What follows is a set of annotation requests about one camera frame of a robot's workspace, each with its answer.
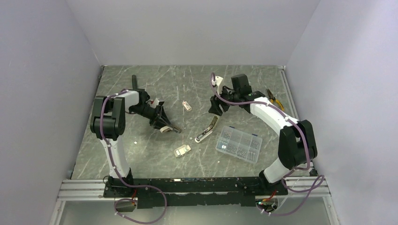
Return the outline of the brown stapler base part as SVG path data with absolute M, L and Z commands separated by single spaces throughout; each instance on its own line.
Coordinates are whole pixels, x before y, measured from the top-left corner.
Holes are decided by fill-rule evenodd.
M 178 127 L 164 126 L 164 127 L 160 128 L 161 133 L 170 132 L 170 131 L 176 132 L 178 134 L 182 132 L 182 130 Z

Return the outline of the white staple box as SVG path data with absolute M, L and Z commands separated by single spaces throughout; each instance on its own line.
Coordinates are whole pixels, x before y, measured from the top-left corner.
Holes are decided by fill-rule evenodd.
M 187 112 L 189 112 L 189 111 L 192 110 L 191 105 L 190 105 L 187 101 L 183 101 L 183 102 L 182 102 L 182 106 L 184 107 L 184 109 L 185 109 Z

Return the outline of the white staple box tray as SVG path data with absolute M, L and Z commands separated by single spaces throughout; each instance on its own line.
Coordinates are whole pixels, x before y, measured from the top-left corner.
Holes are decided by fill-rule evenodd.
M 174 150 L 175 157 L 181 157 L 191 151 L 191 147 L 189 145 L 182 145 Z

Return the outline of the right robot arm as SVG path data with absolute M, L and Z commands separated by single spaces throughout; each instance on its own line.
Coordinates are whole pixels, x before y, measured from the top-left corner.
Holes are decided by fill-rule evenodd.
M 298 120 L 275 106 L 265 94 L 253 91 L 245 74 L 231 78 L 232 88 L 223 85 L 223 78 L 210 75 L 211 97 L 209 113 L 222 116 L 232 105 L 238 105 L 262 120 L 279 137 L 276 160 L 262 170 L 258 182 L 259 191 L 265 195 L 276 189 L 276 182 L 295 170 L 307 171 L 310 162 L 317 157 L 314 130 L 308 120 Z

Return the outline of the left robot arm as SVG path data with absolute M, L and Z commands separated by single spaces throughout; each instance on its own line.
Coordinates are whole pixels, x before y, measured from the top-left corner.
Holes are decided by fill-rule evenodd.
M 149 119 L 154 129 L 168 132 L 180 129 L 172 125 L 163 108 L 164 101 L 151 99 L 144 89 L 123 89 L 110 96 L 96 96 L 93 102 L 90 130 L 103 145 L 109 163 L 109 182 L 117 182 L 116 191 L 123 197 L 134 192 L 132 172 L 124 151 L 122 135 L 126 113 Z

